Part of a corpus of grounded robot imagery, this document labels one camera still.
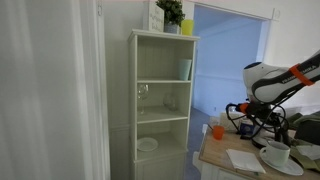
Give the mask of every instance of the white bookshelf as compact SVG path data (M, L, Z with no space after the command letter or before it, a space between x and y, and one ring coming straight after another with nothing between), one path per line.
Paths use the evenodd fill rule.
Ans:
M174 174L172 179L183 177L181 167L184 167L187 152L194 52L198 39L192 36L132 30L128 40L130 46L129 96L130 140L135 179L146 178L143 176L145 174L143 168L141 169L146 164L149 169L153 166L157 167L151 168L154 174L159 173L157 172L159 167L162 167L160 169L176 167L177 169L173 172L177 174ZM185 81L179 79L180 59L192 60L190 78ZM144 102L138 99L139 84L147 84L149 87L149 94ZM163 105L166 93L174 95L177 107L175 110L170 110ZM145 106L145 114L139 113L142 103ZM158 147L149 152L138 150L137 141L143 137L154 138L158 142Z

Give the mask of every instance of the floor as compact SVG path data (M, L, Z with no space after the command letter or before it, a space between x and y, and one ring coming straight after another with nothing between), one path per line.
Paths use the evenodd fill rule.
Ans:
M207 124L210 116L195 109L191 108L190 114L190 128L188 138L188 153L187 163L184 172L184 180L200 180L200 172L192 164L192 157L194 151L199 151L203 139L202 126Z

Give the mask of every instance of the green leaves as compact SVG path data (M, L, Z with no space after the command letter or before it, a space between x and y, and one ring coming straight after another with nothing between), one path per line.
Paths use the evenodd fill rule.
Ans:
M156 4L164 10L164 22L181 25L185 14L182 12L182 4L179 0L158 0Z

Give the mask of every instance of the wall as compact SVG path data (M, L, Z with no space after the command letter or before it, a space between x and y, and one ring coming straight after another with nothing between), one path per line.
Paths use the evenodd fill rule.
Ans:
M242 72L257 60L261 24L237 17L201 31L193 107L219 116L228 103L246 100Z
M265 61L276 65L293 65L320 48L320 1L308 0L214 0L202 1L225 9L270 16L280 10L279 21L272 23ZM109 119L111 126L111 168L113 179L128 179L128 45L132 28L142 27L142 2L104 1ZM289 105L320 102L318 85L302 90Z

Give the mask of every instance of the table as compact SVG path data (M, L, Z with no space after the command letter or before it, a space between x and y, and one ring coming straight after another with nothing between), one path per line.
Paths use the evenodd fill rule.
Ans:
M256 155L266 174L254 173L234 169L230 158L226 152L227 149L235 149L245 152L251 152ZM320 173L304 170L302 176L291 176L273 169L265 164L259 157L259 149L252 145L250 140L242 140L235 133L226 132L222 140L216 140L212 136L211 130L207 130L204 135L202 146L199 153L199 159L203 162L201 165L201 180L213 179L320 179Z

